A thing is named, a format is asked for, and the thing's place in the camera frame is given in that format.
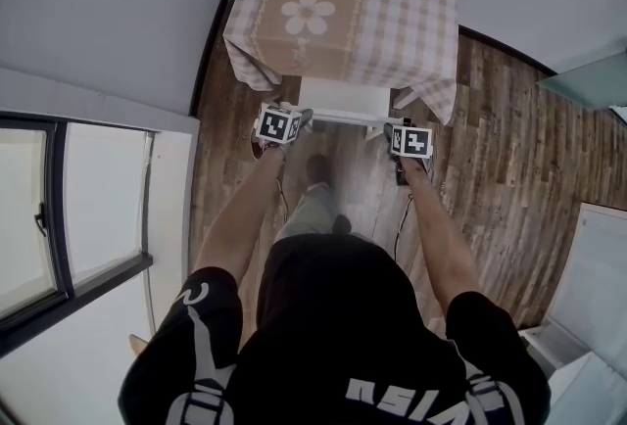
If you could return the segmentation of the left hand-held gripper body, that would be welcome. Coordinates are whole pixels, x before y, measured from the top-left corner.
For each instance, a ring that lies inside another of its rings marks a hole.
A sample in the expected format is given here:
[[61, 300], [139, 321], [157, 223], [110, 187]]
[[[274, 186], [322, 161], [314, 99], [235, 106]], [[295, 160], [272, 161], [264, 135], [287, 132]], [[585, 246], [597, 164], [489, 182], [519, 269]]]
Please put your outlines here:
[[302, 114], [275, 103], [263, 103], [251, 131], [253, 157], [259, 160], [266, 148], [285, 147], [298, 136]]

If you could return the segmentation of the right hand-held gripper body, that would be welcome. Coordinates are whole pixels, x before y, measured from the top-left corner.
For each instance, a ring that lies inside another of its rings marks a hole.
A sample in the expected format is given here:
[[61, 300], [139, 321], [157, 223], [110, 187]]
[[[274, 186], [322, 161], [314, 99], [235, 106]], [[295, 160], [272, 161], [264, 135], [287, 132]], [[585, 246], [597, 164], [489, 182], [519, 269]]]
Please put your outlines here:
[[393, 145], [389, 147], [389, 155], [395, 163], [397, 183], [407, 183], [401, 159], [416, 161], [429, 178], [433, 156], [432, 130], [412, 125], [394, 125]]

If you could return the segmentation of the white wooden chair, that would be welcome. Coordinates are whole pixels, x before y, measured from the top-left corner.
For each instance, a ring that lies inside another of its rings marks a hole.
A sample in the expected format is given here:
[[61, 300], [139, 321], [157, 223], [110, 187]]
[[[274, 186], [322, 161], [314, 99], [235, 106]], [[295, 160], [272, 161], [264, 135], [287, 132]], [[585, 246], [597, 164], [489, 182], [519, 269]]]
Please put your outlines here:
[[385, 123], [403, 122], [389, 116], [390, 97], [390, 88], [303, 77], [297, 107], [312, 109], [314, 120], [364, 126], [370, 140], [383, 133]]

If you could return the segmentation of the person's right forearm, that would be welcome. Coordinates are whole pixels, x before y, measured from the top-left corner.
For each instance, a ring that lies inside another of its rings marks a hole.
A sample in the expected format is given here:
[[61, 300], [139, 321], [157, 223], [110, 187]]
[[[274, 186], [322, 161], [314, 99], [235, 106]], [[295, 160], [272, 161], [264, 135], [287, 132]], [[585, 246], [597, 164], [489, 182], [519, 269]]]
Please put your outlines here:
[[480, 291], [474, 257], [425, 169], [409, 158], [401, 158], [401, 165], [413, 198], [430, 284], [444, 316], [447, 316], [457, 296]]

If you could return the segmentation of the person's left shoe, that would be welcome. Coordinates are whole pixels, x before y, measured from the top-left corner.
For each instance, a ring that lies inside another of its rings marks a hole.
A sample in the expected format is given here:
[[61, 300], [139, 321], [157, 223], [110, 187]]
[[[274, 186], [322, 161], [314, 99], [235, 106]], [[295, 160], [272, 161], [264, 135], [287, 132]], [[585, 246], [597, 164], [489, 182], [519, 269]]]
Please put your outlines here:
[[308, 158], [306, 174], [310, 185], [324, 183], [332, 185], [332, 166], [329, 158], [322, 154], [316, 154]]

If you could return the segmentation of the person's grey trousers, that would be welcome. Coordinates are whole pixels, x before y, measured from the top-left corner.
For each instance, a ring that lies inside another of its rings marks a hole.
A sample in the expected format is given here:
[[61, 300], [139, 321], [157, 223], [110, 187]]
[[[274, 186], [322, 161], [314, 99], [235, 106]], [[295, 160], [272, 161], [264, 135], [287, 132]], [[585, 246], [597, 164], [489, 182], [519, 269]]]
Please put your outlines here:
[[278, 231], [274, 242], [306, 234], [331, 234], [339, 215], [335, 194], [325, 182], [311, 185]]

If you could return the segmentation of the frosted glass door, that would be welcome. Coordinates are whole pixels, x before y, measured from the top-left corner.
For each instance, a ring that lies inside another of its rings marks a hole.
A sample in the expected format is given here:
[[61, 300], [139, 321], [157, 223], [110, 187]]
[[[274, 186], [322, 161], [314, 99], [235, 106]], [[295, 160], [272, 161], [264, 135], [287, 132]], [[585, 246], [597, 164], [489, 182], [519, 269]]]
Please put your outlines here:
[[591, 111], [626, 107], [627, 49], [541, 79], [538, 86]]

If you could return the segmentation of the black framed window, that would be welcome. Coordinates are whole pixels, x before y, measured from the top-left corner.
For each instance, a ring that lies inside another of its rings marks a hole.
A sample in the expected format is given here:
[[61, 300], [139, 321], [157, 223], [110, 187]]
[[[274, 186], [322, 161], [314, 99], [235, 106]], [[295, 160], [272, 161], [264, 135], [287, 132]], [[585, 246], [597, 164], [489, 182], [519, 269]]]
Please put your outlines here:
[[[0, 113], [0, 358], [152, 265], [153, 139]], [[46, 238], [33, 218], [40, 202]]]

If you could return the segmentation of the person's black hooded shirt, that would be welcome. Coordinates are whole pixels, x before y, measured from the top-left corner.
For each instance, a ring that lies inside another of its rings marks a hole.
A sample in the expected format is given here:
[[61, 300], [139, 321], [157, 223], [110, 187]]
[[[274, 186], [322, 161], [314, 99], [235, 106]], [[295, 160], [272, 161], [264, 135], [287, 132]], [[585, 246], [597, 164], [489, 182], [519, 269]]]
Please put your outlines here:
[[456, 296], [428, 330], [409, 279], [352, 235], [269, 252], [257, 329], [233, 276], [191, 274], [121, 386], [125, 425], [543, 425], [548, 381], [509, 315]]

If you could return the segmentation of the white panelled cabinet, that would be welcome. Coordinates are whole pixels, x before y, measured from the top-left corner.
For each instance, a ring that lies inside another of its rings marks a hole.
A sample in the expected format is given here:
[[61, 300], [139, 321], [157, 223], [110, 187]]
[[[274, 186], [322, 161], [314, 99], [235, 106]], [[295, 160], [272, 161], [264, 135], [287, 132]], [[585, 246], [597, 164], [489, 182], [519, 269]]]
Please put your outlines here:
[[627, 211], [580, 206], [546, 319], [627, 379]]

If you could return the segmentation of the white shelf board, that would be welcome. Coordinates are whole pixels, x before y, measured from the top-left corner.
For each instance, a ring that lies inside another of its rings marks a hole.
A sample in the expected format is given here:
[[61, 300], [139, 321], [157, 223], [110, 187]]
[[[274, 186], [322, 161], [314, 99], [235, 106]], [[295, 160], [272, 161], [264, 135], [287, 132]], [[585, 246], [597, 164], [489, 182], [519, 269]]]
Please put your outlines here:
[[560, 367], [560, 361], [555, 355], [551, 352], [551, 350], [542, 343], [539, 336], [544, 331], [544, 327], [542, 325], [521, 329], [518, 331], [519, 336], [524, 339], [530, 347], [532, 347], [540, 357], [545, 360], [551, 366], [558, 368]]

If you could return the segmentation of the white storage box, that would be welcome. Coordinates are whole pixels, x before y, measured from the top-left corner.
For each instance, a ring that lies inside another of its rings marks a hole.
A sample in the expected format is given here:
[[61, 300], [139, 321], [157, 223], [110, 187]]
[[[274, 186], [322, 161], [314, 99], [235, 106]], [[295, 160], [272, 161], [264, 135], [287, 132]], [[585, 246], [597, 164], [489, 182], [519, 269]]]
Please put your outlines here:
[[549, 385], [546, 425], [618, 425], [627, 416], [627, 380], [593, 352], [557, 369]]

